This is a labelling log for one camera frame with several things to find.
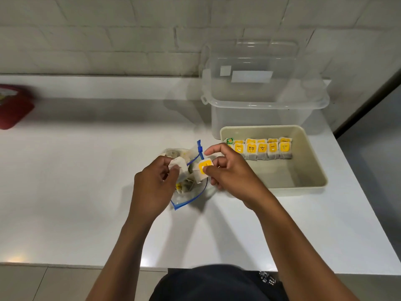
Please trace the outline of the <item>person's left hand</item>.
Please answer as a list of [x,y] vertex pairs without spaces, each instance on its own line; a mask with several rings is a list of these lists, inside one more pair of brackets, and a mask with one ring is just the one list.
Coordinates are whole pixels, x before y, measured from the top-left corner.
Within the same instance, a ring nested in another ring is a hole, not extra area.
[[152,223],[168,206],[176,182],[168,182],[169,157],[158,156],[134,177],[129,218]]

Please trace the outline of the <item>person's right hand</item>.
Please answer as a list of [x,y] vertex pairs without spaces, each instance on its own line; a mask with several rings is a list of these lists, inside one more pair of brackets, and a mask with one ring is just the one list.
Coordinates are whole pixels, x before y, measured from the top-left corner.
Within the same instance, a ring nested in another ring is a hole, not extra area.
[[277,198],[254,173],[247,161],[227,144],[215,144],[207,148],[204,153],[207,156],[221,153],[229,160],[227,168],[213,165],[203,168],[203,172],[211,177],[213,186],[226,190],[254,212],[273,209],[273,206],[279,204]]

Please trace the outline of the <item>clear zip bag blue slider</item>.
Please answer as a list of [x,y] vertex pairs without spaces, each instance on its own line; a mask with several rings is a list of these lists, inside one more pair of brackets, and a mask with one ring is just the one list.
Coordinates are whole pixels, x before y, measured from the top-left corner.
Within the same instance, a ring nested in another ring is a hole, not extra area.
[[173,196],[171,199],[171,203],[175,210],[198,199],[203,194],[203,192],[205,192],[207,185],[208,185],[208,176],[201,174],[201,170],[199,168],[199,165],[203,162],[203,160],[205,160],[201,140],[198,140],[197,144],[193,148],[197,149],[197,151],[199,153],[199,157],[200,157],[197,161],[195,161],[193,163],[193,174],[194,174],[194,177],[196,180],[196,184],[193,187],[192,191],[190,191],[188,193],[180,194],[180,193],[176,192],[176,188],[175,188],[175,192],[173,193]]

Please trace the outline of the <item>person's left forearm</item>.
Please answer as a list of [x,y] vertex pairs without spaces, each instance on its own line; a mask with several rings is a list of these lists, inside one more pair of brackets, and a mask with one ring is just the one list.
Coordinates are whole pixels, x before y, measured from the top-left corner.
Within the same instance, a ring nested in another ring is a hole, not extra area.
[[155,219],[167,208],[131,206],[117,242],[85,301],[134,301],[143,246]]

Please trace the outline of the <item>person's right forearm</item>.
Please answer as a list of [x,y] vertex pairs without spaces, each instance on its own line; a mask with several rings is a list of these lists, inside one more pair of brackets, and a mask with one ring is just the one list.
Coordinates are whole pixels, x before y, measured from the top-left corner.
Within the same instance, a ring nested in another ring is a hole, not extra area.
[[359,301],[268,190],[243,202],[258,217],[290,301]]

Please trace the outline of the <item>pile of loose tea bags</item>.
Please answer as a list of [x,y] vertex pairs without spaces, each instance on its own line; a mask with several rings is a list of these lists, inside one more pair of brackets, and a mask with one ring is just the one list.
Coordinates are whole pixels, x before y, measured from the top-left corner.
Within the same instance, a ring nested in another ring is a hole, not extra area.
[[167,148],[161,155],[172,158],[172,161],[168,165],[169,169],[175,166],[179,168],[176,192],[181,194],[192,191],[196,184],[193,174],[193,163],[200,158],[197,149]]

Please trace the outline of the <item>row of yellow-labelled tea sachets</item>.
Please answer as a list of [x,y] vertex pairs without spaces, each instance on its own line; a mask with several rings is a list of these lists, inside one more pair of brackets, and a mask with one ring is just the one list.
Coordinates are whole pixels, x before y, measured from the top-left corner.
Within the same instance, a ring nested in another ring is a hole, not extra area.
[[270,161],[292,159],[292,138],[246,138],[234,139],[233,145],[228,145],[239,153],[245,160]]

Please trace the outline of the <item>clear plastic storage box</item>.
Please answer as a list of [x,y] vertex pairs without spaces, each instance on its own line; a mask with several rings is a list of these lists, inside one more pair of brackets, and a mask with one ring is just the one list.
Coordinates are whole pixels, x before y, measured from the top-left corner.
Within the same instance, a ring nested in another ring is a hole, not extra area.
[[330,131],[320,109],[255,109],[211,106],[211,131],[216,139],[293,137],[289,126],[300,126],[308,135]]

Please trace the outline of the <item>beige plastic tray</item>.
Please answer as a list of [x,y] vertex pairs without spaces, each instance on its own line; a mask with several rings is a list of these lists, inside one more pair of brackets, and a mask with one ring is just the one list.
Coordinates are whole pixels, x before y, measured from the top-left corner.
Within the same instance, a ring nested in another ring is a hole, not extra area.
[[320,193],[328,183],[305,130],[297,125],[226,126],[220,138],[256,140],[287,137],[292,139],[292,158],[247,160],[262,182],[279,196]]

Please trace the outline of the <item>clear plastic box lid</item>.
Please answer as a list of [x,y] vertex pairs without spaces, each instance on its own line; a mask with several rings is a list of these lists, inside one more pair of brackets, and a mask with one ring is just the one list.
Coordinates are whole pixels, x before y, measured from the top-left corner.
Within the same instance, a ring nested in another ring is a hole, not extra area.
[[201,101],[214,107],[318,110],[330,101],[323,78],[291,40],[206,43],[199,77]]

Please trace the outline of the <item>person's black clothing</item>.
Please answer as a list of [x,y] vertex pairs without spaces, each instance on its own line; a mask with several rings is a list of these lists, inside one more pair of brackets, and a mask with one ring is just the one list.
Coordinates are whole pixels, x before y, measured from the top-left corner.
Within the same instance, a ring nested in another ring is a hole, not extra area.
[[272,273],[235,265],[170,268],[149,301],[289,301]]

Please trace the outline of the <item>red container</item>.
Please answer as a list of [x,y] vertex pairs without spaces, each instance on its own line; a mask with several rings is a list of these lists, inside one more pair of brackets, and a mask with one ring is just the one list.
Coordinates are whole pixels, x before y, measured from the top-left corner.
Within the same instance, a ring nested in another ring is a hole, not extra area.
[[0,130],[9,130],[34,109],[31,90],[17,85],[0,84]]

